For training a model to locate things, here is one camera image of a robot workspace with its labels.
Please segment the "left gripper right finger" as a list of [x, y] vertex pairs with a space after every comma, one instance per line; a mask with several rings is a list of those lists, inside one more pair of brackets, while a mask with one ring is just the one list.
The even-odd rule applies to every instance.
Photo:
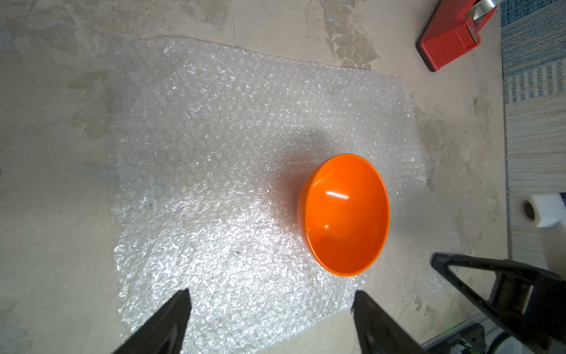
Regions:
[[426, 353], [365, 291], [355, 292], [352, 314], [362, 353]]

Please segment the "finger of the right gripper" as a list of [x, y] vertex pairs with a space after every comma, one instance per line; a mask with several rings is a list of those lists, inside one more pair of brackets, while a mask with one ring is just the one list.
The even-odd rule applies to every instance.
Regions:
[[[436, 252], [430, 265], [490, 320], [533, 353], [565, 352], [565, 281], [557, 274], [512, 260]], [[495, 282], [483, 298], [452, 267], [488, 271]]]

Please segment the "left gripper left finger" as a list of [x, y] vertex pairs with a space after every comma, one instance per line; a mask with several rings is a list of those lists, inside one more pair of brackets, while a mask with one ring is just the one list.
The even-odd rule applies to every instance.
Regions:
[[113, 353], [180, 353], [191, 309], [189, 289], [177, 291]]

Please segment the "orange plastic bowl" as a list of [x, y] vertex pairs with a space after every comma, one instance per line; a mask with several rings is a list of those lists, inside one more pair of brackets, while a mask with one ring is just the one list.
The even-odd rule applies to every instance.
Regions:
[[357, 276], [374, 264], [386, 244], [391, 222], [386, 185], [363, 157], [333, 156], [304, 182], [296, 219], [320, 266], [340, 277]]

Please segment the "clear bubble wrap sheet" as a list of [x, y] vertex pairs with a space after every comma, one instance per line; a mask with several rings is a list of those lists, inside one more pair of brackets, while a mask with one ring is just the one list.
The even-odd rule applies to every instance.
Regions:
[[[114, 251], [125, 335], [175, 292], [192, 300], [185, 353], [253, 353], [352, 305], [442, 296], [433, 252], [464, 249], [426, 183], [405, 82], [191, 39], [107, 38], [119, 176]], [[385, 249], [363, 274], [317, 264], [296, 221], [324, 160], [354, 153], [391, 205]]]

